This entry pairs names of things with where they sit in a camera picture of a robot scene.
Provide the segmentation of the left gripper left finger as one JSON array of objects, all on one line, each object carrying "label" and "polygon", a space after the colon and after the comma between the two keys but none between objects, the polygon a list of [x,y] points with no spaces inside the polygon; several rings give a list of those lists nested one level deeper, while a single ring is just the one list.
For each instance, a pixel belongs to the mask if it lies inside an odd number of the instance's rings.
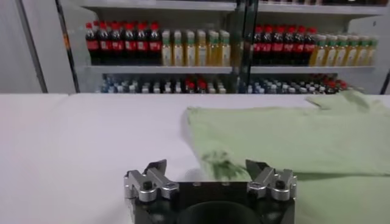
[{"label": "left gripper left finger", "polygon": [[178,193],[180,185],[165,176],[167,160],[151,162],[143,173],[138,170],[129,170],[124,175],[124,198],[139,199],[144,203],[153,202],[158,194],[162,198],[171,200]]}]

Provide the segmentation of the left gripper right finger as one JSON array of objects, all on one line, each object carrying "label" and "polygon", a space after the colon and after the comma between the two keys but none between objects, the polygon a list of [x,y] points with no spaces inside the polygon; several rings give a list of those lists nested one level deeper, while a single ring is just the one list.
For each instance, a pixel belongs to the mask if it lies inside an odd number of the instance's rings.
[{"label": "left gripper right finger", "polygon": [[297,198],[297,176],[291,169],[276,170],[265,162],[246,160],[246,169],[251,178],[247,192],[256,199],[270,197],[276,201]]}]

